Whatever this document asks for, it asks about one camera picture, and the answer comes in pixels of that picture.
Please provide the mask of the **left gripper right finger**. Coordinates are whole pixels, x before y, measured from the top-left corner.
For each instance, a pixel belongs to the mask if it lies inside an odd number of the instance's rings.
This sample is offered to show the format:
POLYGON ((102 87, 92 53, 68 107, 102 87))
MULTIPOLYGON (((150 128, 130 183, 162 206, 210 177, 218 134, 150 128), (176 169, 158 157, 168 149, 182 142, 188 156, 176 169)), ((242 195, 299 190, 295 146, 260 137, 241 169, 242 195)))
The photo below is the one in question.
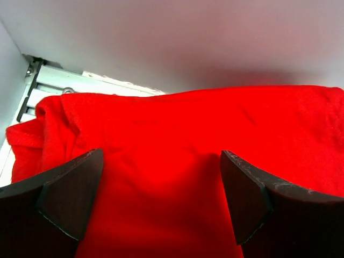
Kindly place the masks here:
POLYGON ((300 187, 227 150, 220 171, 244 257, 343 257, 343 198, 300 187))

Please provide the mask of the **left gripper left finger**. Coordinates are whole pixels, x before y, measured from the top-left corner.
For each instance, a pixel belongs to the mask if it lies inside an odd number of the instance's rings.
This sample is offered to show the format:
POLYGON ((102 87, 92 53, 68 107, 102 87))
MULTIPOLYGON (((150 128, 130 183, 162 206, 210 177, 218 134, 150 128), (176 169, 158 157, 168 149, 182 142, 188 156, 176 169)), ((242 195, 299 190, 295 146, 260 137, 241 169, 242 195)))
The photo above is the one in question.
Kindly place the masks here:
POLYGON ((1 188, 1 257, 74 257, 84 238, 104 165, 91 150, 1 188))

